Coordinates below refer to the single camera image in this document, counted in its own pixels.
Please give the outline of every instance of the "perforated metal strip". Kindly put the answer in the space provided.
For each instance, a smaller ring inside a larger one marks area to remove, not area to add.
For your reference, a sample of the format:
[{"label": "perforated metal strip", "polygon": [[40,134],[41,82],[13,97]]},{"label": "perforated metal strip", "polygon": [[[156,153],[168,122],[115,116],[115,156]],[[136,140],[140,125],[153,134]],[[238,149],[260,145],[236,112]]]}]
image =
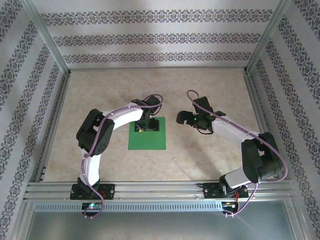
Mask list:
[{"label": "perforated metal strip", "polygon": [[[35,206],[35,212],[80,212],[82,203],[42,203]],[[110,202],[104,205],[103,212],[213,212],[221,211],[221,201],[210,202]]]}]

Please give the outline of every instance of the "enclosure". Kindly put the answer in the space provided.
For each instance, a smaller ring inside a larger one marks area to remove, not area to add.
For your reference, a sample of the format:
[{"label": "enclosure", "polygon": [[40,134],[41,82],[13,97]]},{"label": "enclosure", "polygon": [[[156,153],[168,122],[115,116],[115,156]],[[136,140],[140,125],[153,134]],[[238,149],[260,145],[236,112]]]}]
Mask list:
[{"label": "enclosure", "polygon": [[[0,239],[320,239],[319,4],[0,0]],[[198,184],[240,168],[241,149],[176,123],[189,89],[270,132],[287,162],[234,218]],[[82,219],[80,126],[151,94],[165,147],[129,150],[129,124],[116,129],[99,166],[114,198]]]}]

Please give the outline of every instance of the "marble floor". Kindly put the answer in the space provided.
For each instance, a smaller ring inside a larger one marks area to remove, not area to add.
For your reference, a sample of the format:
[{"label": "marble floor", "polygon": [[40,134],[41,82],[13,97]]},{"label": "marble floor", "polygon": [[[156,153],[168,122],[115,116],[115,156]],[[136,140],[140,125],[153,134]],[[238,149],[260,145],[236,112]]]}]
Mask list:
[{"label": "marble floor", "polygon": [[176,123],[177,113],[193,112],[186,96],[194,89],[207,96],[214,111],[258,132],[257,121],[240,69],[159,68],[72,72],[59,119],[45,182],[75,182],[82,155],[76,133],[91,109],[109,111],[163,95],[159,117],[166,118],[166,150],[128,150],[129,125],[116,129],[101,156],[101,181],[218,179],[242,165],[240,146],[225,137],[202,135]]}]

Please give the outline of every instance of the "patterned wallpaper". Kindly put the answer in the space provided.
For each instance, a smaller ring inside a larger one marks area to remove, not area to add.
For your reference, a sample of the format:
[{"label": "patterned wallpaper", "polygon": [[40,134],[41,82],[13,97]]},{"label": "patterned wallpaper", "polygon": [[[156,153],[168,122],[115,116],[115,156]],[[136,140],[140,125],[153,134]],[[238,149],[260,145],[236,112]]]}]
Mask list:
[{"label": "patterned wallpaper", "polygon": [[63,78],[18,0],[0,0],[0,240],[10,239]]},{"label": "patterned wallpaper", "polygon": [[292,1],[252,72],[312,239],[320,239],[319,16],[317,1]]},{"label": "patterned wallpaper", "polygon": [[70,69],[245,67],[279,0],[34,1]]}]

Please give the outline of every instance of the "green square pad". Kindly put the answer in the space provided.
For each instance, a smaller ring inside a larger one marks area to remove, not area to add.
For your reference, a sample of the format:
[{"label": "green square pad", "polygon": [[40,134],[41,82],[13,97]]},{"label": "green square pad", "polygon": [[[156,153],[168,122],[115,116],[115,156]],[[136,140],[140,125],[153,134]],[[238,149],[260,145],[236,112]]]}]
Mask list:
[{"label": "green square pad", "polygon": [[135,122],[130,122],[128,150],[165,150],[166,149],[166,118],[159,120],[159,131],[135,132]]}]

